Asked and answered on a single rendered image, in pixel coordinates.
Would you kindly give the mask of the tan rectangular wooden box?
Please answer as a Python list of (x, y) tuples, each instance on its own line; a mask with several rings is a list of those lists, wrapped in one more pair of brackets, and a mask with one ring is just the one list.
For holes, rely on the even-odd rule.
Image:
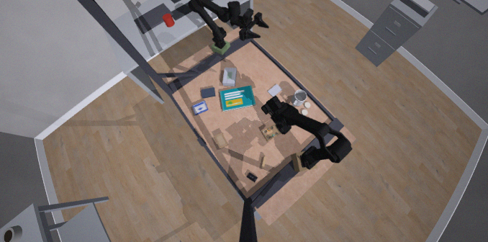
[(217, 141), (217, 144), (218, 144), (218, 146), (219, 146), (220, 149), (221, 148), (224, 148), (225, 146), (228, 145), (228, 143), (227, 143), (227, 141), (226, 141), (223, 133), (220, 133), (220, 134), (214, 136), (214, 138)]

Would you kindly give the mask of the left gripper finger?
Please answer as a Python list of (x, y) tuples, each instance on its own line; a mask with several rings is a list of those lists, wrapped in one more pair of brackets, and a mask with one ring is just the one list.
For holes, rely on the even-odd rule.
[(269, 28), (269, 26), (262, 20), (262, 16), (260, 16), (258, 18), (258, 26), (259, 27), (265, 27), (265, 28)]
[(250, 29), (248, 28), (246, 31), (245, 31), (245, 39), (251, 39), (251, 38), (260, 38), (261, 36), (254, 33), (254, 32), (251, 32)]

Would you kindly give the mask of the grey mug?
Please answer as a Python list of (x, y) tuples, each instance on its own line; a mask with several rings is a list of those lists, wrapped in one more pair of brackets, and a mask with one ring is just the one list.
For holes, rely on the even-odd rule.
[[(302, 104), (303, 104), (303, 102), (304, 102), (304, 101), (306, 100), (306, 98), (307, 98), (307, 94), (306, 94), (306, 92), (305, 92), (305, 91), (303, 91), (303, 90), (297, 90), (297, 91), (295, 91), (295, 93), (294, 93), (294, 94), (295, 94), (296, 98), (297, 98), (299, 101), (297, 101), (297, 99), (296, 99), (296, 98), (294, 98), (294, 95), (293, 95), (293, 97), (292, 97), (292, 103), (293, 103), (293, 105), (292, 105), (292, 106), (294, 107), (294, 105), (295, 105), (295, 106), (300, 106), (300, 105), (302, 105)], [(303, 101), (303, 100), (304, 100), (304, 101)], [(297, 102), (297, 103), (296, 103), (296, 102)]]

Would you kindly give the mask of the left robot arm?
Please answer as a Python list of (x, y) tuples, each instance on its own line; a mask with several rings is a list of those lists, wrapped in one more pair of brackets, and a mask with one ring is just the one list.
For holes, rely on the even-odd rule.
[[(226, 43), (224, 38), (226, 37), (227, 33), (223, 29), (223, 27), (218, 27), (214, 20), (209, 16), (209, 14), (204, 9), (207, 8), (211, 12), (215, 13), (222, 22), (226, 23), (230, 20), (231, 26), (238, 25), (238, 19), (240, 16), (240, 2), (239, 1), (229, 1), (227, 3), (228, 8), (221, 7), (215, 4), (210, 0), (191, 0), (189, 1), (189, 8), (200, 15), (200, 17), (206, 22), (209, 28), (212, 30), (213, 34), (213, 42), (217, 43), (214, 46), (222, 49)], [(229, 10), (230, 8), (230, 10)], [(228, 11), (229, 10), (229, 11)], [(228, 11), (228, 12), (227, 12)], [(236, 17), (237, 16), (237, 17)], [(240, 21), (247, 26), (247, 22), (252, 19), (253, 10), (247, 9), (247, 12), (244, 13), (243, 18)], [(219, 41), (219, 42), (218, 42)], [(219, 43), (219, 44), (218, 44)]]

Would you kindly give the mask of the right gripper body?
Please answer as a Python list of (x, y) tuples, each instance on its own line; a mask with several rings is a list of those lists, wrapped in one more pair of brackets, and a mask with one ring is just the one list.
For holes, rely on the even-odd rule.
[(274, 121), (276, 125), (277, 124), (281, 125), (280, 126), (281, 129), (279, 129), (279, 131), (281, 132), (282, 135), (285, 135), (287, 132), (291, 130), (292, 128), (291, 126), (286, 126), (286, 124), (283, 123), (280, 124), (280, 122), (276, 120), (276, 115), (272, 112), (271, 108), (267, 105), (267, 103), (265, 103), (261, 109), (263, 110), (264, 113), (270, 114), (271, 119)]

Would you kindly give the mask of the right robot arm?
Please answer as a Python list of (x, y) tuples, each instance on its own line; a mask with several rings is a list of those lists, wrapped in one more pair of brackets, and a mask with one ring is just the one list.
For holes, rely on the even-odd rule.
[[(321, 123), (300, 114), (298, 109), (286, 102), (280, 102), (281, 104), (279, 102), (280, 100), (277, 96), (272, 97), (266, 102), (272, 112), (276, 115), (276, 120), (278, 122), (282, 122), (287, 126), (296, 125), (307, 132), (312, 133), (319, 140), (321, 149), (311, 146), (300, 156), (302, 168), (307, 167), (310, 170), (320, 160), (325, 159), (330, 159), (331, 162), (340, 163), (352, 151), (351, 143), (344, 134), (332, 129), (325, 122)], [(324, 137), (328, 132), (338, 138), (331, 147), (325, 145)]]

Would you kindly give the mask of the wooden ball-in-hole puzzle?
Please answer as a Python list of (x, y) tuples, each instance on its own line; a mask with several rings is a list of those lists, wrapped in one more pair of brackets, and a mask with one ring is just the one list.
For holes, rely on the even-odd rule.
[(276, 129), (276, 124), (273, 124), (261, 132), (267, 141), (281, 134), (281, 132)]

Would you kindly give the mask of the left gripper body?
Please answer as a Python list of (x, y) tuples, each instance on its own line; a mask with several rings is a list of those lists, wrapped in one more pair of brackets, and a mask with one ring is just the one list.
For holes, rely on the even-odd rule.
[[(240, 19), (242, 19), (243, 17), (240, 17), (238, 19), (238, 26), (240, 27), (241, 31), (239, 31), (239, 36), (240, 36), (240, 39), (242, 41), (245, 40), (245, 31), (249, 28), (251, 29), (255, 24), (258, 24), (258, 17), (260, 17), (260, 15), (262, 16), (262, 13), (258, 12), (255, 16), (254, 16), (254, 20), (252, 21), (252, 19), (250, 19), (248, 22), (247, 22), (247, 26), (245, 26), (241, 21)], [(242, 29), (243, 28), (243, 29)]]

